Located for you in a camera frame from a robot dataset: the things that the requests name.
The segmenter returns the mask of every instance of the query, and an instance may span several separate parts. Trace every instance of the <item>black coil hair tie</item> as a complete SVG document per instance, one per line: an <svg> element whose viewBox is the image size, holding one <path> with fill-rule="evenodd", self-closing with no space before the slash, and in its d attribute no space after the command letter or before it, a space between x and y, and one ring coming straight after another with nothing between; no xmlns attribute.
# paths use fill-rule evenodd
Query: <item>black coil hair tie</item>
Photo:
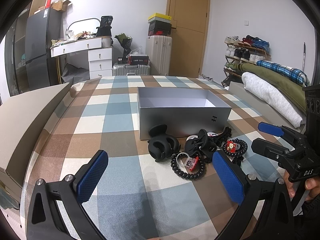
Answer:
<svg viewBox="0 0 320 240"><path fill-rule="evenodd" d="M245 141L240 140L240 139L234 139L234 140L231 140L231 141L236 143L236 144L239 144L240 148L238 150L236 150L235 153L229 152L227 150L228 142L225 142L223 147L222 147L222 150L227 156L238 158L238 157L241 157L242 155L244 155L247 152L248 145L247 145L247 143Z"/></svg>
<svg viewBox="0 0 320 240"><path fill-rule="evenodd" d="M177 160L176 160L176 157L177 157L177 154L174 154L172 156L172 159L171 159L171 167L172 167L172 170L174 171L175 174L177 174L179 177L183 178L183 179L189 179L189 180L194 180L194 179L199 179L201 178L204 174L205 174L205 163L204 161L202 161L201 159L198 160L198 163L199 163L199 171L197 173L193 173L193 174L190 174L190 173L186 173L184 171L182 171L180 168L179 168L179 165L177 163Z"/></svg>

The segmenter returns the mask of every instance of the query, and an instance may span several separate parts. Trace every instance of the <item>metal screw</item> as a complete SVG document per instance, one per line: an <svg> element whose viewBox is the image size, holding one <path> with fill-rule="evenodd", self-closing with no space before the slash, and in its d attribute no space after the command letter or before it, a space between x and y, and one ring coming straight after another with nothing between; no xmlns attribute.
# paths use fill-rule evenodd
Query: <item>metal screw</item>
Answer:
<svg viewBox="0 0 320 240"><path fill-rule="evenodd" d="M36 183L38 186L41 185L43 183L43 179L38 179Z"/></svg>
<svg viewBox="0 0 320 240"><path fill-rule="evenodd" d="M256 180L257 176L254 174L249 174L248 178L249 178L249 180Z"/></svg>
<svg viewBox="0 0 320 240"><path fill-rule="evenodd" d="M283 184L284 184L284 180L281 179L281 178L279 178L279 179L278 179L278 183L281 184L281 185L283 185Z"/></svg>
<svg viewBox="0 0 320 240"><path fill-rule="evenodd" d="M64 180L65 180L65 181L70 181L70 180L72 180L72 179L73 179L73 175L71 175L71 174L69 174L69 175L67 175L67 176L64 177Z"/></svg>

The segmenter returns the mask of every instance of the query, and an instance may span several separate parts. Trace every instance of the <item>wooden door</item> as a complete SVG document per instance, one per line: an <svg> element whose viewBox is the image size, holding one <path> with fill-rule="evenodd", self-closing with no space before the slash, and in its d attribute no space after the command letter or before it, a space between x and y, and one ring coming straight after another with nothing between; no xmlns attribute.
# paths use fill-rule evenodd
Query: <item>wooden door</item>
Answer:
<svg viewBox="0 0 320 240"><path fill-rule="evenodd" d="M172 16L170 76L198 77L207 39L210 0L168 0Z"/></svg>

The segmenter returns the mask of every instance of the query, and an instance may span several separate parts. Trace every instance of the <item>refrigerator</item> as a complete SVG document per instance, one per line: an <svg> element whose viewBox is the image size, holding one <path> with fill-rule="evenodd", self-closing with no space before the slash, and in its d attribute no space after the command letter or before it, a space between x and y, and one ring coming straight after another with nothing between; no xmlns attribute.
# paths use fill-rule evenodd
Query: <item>refrigerator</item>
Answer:
<svg viewBox="0 0 320 240"><path fill-rule="evenodd" d="M62 12L44 9L27 20L25 54L30 90L59 84L56 58L51 57L51 40L60 38Z"/></svg>

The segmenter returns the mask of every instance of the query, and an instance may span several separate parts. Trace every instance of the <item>plaid bedsheet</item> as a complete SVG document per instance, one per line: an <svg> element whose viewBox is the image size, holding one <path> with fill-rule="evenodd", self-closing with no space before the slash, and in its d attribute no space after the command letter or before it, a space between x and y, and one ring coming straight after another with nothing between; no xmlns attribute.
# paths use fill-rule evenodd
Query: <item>plaid bedsheet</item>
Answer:
<svg viewBox="0 0 320 240"><path fill-rule="evenodd" d="M242 169L259 179L275 181L284 170L254 154L255 138L285 145L257 131L267 120L220 85L196 78L164 76L103 77L72 86L58 105L34 148L21 199L21 224L26 225L29 202L37 179L61 180L76 171L99 149L109 164L84 208L107 239L214 239L237 208L212 164L206 175L188 181L172 172L170 160L156 163L147 141L139 140L137 87L208 89L232 107L227 125L234 138L248 143ZM185 138L179 138L182 147ZM71 236L79 238L62 203L58 203ZM256 210L244 236L252 231Z"/></svg>
<svg viewBox="0 0 320 240"><path fill-rule="evenodd" d="M277 72L280 75L285 76L286 78L289 78L292 82L298 84L301 87L310 86L310 81L307 75L297 68L282 66L280 64L273 63L266 60L259 60L257 62L257 66L265 67L274 72Z"/></svg>

